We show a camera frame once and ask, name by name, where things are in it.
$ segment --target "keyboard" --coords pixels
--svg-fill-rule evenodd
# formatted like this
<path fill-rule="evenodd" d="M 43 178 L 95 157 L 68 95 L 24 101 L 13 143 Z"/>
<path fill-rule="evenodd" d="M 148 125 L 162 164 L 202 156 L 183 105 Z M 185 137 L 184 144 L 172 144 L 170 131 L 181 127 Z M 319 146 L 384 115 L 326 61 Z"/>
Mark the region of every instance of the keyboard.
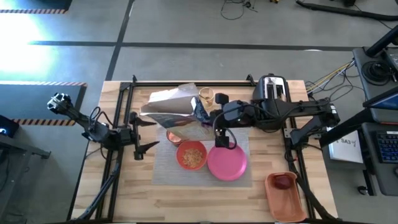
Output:
<path fill-rule="evenodd" d="M 376 137 L 380 161 L 398 163 L 398 132 L 377 132 Z"/>

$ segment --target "gray placemat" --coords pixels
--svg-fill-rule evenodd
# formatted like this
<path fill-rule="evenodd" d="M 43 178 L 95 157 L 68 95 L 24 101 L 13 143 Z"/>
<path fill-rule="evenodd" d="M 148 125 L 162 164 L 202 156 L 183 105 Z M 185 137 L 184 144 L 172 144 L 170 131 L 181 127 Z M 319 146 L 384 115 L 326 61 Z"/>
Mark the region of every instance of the gray placemat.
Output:
<path fill-rule="evenodd" d="M 160 141 L 156 145 L 154 174 L 152 184 L 157 185 L 184 185 L 184 186 L 207 186 L 207 187 L 251 187 L 251 163 L 249 152 L 249 128 L 234 128 L 234 133 L 238 145 L 246 153 L 248 164 L 244 174 L 234 181 L 222 181 L 217 179 L 209 171 L 207 164 L 200 170 L 185 170 L 180 167 L 175 158 L 177 148 L 166 138 L 166 129 L 157 127 L 157 139 Z M 207 152 L 214 146 L 214 141 L 202 141 Z"/>

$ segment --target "concrete floor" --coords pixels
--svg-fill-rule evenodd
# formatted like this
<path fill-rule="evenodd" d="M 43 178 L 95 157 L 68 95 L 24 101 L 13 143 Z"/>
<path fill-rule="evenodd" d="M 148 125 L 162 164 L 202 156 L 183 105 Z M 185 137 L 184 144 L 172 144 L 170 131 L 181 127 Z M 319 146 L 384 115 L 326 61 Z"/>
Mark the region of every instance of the concrete floor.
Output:
<path fill-rule="evenodd" d="M 338 1 L 306 2 L 341 6 Z M 275 73 L 286 79 L 316 80 L 349 62 L 352 53 L 347 49 L 371 45 L 389 30 L 378 21 L 309 11 L 289 0 L 279 4 L 257 0 L 258 13 L 245 10 L 236 21 L 220 16 L 222 0 L 136 0 L 126 33 L 120 39 L 123 42 L 259 44 L 278 45 L 284 50 L 121 47 L 114 72 L 109 72 L 113 53 L 119 52 L 120 42 L 114 42 L 128 3 L 74 0 L 65 15 L 0 14 L 0 79 L 87 82 L 81 109 L 87 114 L 97 105 L 107 74 L 113 75 L 112 80 L 130 80 L 132 74 L 139 80 L 242 80 L 249 73 L 254 78 Z M 396 14 L 398 9 L 393 0 L 358 0 L 357 5 L 383 14 Z M 240 10 L 239 6 L 228 6 L 225 13 L 235 16 Z M 34 40 L 46 45 L 26 45 Z M 313 52 L 294 50 L 294 46 L 332 48 Z M 347 48 L 331 51 L 338 47 Z M 355 68 L 348 74 L 356 75 Z M 358 78 L 351 81 L 361 86 Z M 320 93 L 317 98 L 329 94 Z M 342 119 L 360 111 L 363 100 L 361 90 L 337 100 Z M 24 213 L 28 223 L 66 219 L 87 145 L 80 133 L 79 126 L 21 127 L 18 139 L 52 151 L 47 161 L 32 159 L 30 171 L 14 195 L 10 209 Z M 379 191 L 376 197 L 362 196 L 356 191 L 356 186 L 364 184 L 360 170 L 326 166 L 340 218 L 396 222 L 398 198 L 385 197 Z"/>

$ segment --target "wooden tabletop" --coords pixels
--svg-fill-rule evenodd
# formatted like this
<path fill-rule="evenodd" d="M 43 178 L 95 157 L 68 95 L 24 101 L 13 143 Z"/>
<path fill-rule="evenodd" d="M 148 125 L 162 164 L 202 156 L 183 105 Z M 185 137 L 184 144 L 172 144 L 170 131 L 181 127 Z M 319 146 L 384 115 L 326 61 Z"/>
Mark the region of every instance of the wooden tabletop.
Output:
<path fill-rule="evenodd" d="M 308 100 L 303 81 L 288 81 L 292 101 Z M 104 82 L 99 106 L 113 120 L 120 82 Z M 132 110 L 139 112 L 153 91 L 168 88 L 135 87 Z M 216 93 L 229 95 L 230 100 L 249 101 L 253 87 L 212 87 Z M 297 118 L 298 127 L 310 118 Z M 156 141 L 155 126 L 140 128 L 141 144 Z M 99 148 L 89 143 L 88 152 Z M 186 187 L 152 185 L 156 147 L 151 148 L 143 161 L 135 161 L 134 146 L 124 150 L 119 180 L 114 222 L 274 222 L 264 188 L 270 173 L 288 171 L 284 159 L 282 133 L 267 134 L 256 128 L 249 132 L 252 187 Z M 308 181 L 320 203 L 337 217 L 322 152 L 314 148 L 303 150 Z M 86 159 L 75 200 L 72 217 L 81 215 L 92 202 L 101 186 L 105 160 L 99 152 Z M 307 212 L 305 197 L 300 191 L 302 207 Z M 109 194 L 103 215 L 108 211 Z"/>

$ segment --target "orange tray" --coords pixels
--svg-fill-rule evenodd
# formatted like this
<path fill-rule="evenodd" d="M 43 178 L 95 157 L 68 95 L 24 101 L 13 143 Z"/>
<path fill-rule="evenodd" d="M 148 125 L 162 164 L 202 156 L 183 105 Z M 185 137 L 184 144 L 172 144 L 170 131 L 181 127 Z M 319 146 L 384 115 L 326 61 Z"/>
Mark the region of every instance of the orange tray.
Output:
<path fill-rule="evenodd" d="M 274 177 L 279 175 L 290 177 L 293 184 L 289 189 L 281 190 L 275 187 Z M 299 192 L 295 184 L 296 178 L 297 176 L 293 172 L 273 173 L 266 178 L 269 209 L 278 222 L 301 222 L 307 217 L 301 207 Z"/>

